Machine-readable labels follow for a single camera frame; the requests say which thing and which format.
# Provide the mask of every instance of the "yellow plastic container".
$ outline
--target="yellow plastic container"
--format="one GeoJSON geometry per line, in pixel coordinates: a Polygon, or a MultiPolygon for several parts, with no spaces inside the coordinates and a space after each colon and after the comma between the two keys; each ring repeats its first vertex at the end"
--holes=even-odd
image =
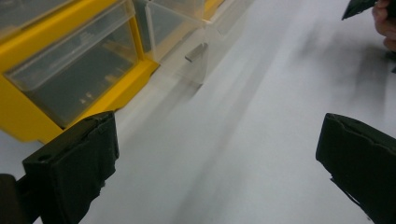
{"type": "Polygon", "coordinates": [[[144,56],[129,0],[81,0],[0,43],[0,128],[47,143],[123,107],[158,64],[144,56]]]}

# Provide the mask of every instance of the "white table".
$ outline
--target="white table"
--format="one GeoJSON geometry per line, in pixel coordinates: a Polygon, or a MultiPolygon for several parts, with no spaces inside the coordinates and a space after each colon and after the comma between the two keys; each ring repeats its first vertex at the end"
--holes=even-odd
{"type": "MultiPolygon", "coordinates": [[[[327,112],[396,137],[395,64],[347,2],[256,0],[204,86],[158,70],[117,112],[117,172],[81,223],[372,223],[315,159],[327,112]]],[[[0,171],[39,147],[0,133],[0,171]]]]}

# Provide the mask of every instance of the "black object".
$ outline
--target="black object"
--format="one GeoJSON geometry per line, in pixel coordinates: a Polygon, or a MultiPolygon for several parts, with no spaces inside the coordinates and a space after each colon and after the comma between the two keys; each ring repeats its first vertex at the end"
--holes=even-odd
{"type": "Polygon", "coordinates": [[[45,224],[79,223],[118,157],[113,112],[78,122],[26,158],[18,182],[0,175],[0,223],[33,223],[39,216],[45,224]]]}
{"type": "Polygon", "coordinates": [[[374,223],[396,223],[396,139],[358,120],[327,114],[316,157],[374,223]]]}
{"type": "MultiPolygon", "coordinates": [[[[373,7],[376,0],[351,0],[344,13],[343,20],[349,17],[353,17],[357,14],[362,13],[364,10],[373,7]]],[[[389,17],[396,17],[396,2],[390,1],[388,6],[389,17]]]]}

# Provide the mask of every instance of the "human hand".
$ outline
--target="human hand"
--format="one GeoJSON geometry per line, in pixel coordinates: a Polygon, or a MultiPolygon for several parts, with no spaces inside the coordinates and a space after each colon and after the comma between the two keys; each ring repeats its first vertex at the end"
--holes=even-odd
{"type": "Polygon", "coordinates": [[[375,29],[385,37],[385,47],[396,51],[396,19],[388,18],[387,10],[390,1],[392,0],[378,0],[373,7],[373,16],[375,19],[375,29]]]}

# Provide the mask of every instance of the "open clear drawer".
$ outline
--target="open clear drawer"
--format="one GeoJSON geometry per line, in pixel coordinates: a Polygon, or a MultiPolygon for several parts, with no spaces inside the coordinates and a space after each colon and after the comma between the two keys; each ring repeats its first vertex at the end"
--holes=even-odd
{"type": "Polygon", "coordinates": [[[247,6],[245,0],[225,0],[212,19],[205,21],[148,2],[148,56],[171,73],[202,84],[242,33],[247,6]]]}
{"type": "Polygon", "coordinates": [[[130,1],[120,1],[5,76],[67,127],[136,65],[128,22],[133,15],[130,1]]]}
{"type": "Polygon", "coordinates": [[[0,39],[74,0],[0,0],[0,39]]]}

